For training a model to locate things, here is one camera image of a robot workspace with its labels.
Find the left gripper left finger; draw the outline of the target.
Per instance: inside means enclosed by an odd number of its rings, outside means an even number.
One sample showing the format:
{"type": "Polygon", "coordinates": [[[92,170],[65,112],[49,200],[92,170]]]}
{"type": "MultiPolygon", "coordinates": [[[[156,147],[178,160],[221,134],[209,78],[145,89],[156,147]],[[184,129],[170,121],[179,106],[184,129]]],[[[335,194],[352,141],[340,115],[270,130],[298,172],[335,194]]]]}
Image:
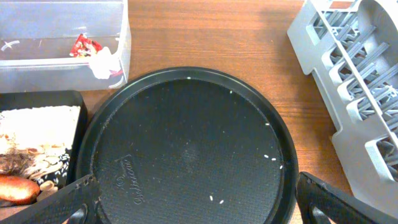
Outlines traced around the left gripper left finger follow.
{"type": "Polygon", "coordinates": [[[97,223],[100,184],[86,175],[1,223],[97,223]]]}

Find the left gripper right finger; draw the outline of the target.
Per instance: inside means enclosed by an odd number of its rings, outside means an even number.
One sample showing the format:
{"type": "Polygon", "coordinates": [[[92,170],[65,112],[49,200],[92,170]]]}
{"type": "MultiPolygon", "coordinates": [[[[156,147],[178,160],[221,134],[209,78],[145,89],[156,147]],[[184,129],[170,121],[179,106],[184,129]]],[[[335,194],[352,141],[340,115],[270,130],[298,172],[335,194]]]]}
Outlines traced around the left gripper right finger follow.
{"type": "Polygon", "coordinates": [[[300,172],[295,198],[304,223],[397,224],[397,219],[332,187],[308,172],[300,172]]]}

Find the rice and peanut scraps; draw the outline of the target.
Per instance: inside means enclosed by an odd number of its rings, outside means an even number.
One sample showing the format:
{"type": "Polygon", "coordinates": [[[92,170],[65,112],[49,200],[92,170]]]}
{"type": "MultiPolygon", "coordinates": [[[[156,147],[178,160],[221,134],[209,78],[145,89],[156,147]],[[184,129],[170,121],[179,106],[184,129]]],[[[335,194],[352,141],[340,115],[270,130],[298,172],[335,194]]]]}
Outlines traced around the rice and peanut scraps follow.
{"type": "Polygon", "coordinates": [[[1,112],[1,154],[28,154],[33,160],[24,176],[11,176],[38,184],[35,201],[65,186],[80,111],[80,106],[45,106],[1,112]]]}

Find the orange carrot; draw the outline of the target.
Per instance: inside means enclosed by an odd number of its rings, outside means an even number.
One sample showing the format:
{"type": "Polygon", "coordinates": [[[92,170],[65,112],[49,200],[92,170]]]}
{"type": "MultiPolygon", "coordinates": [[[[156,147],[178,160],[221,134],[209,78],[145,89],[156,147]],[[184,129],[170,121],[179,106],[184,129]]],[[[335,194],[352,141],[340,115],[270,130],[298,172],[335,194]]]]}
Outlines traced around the orange carrot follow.
{"type": "Polygon", "coordinates": [[[1,175],[1,200],[17,205],[27,205],[40,193],[38,184],[22,177],[1,175]]]}

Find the brown food scrap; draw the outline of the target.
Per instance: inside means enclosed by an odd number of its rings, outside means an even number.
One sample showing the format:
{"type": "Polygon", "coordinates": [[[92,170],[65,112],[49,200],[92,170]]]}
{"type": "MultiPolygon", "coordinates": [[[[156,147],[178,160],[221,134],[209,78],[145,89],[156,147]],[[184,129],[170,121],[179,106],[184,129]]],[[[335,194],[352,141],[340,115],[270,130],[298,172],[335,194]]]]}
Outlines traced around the brown food scrap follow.
{"type": "Polygon", "coordinates": [[[24,176],[25,170],[32,166],[33,160],[28,154],[1,154],[1,174],[24,176]]]}

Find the white tissue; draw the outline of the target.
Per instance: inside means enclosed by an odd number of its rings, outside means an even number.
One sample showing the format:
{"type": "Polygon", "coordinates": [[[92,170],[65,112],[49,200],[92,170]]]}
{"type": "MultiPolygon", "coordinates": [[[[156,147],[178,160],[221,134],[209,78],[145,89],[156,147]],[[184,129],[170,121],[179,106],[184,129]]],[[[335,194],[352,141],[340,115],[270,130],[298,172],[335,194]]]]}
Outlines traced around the white tissue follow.
{"type": "Polygon", "coordinates": [[[96,55],[91,56],[89,66],[95,78],[100,80],[109,79],[111,75],[121,70],[119,59],[108,47],[103,47],[96,55]]]}

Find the red snack wrapper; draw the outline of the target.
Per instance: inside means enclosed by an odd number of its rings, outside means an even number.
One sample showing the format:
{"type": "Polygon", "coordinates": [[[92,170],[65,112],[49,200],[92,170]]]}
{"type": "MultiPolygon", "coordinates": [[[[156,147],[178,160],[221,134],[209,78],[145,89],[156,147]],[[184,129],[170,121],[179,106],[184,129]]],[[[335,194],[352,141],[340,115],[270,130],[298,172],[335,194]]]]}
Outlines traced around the red snack wrapper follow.
{"type": "Polygon", "coordinates": [[[71,57],[91,57],[96,55],[102,48],[97,41],[87,38],[85,34],[80,34],[69,55],[71,57]]]}

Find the grey plate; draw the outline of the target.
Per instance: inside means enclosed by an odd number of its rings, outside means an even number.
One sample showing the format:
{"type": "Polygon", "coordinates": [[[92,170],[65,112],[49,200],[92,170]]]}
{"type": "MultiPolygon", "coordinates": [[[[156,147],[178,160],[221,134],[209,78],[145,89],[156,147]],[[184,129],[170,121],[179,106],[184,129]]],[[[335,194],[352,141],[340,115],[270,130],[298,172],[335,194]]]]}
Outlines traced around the grey plate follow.
{"type": "Polygon", "coordinates": [[[397,64],[397,1],[362,0],[358,7],[359,31],[363,33],[375,27],[364,41],[367,53],[382,43],[389,47],[378,58],[382,70],[397,64]]]}

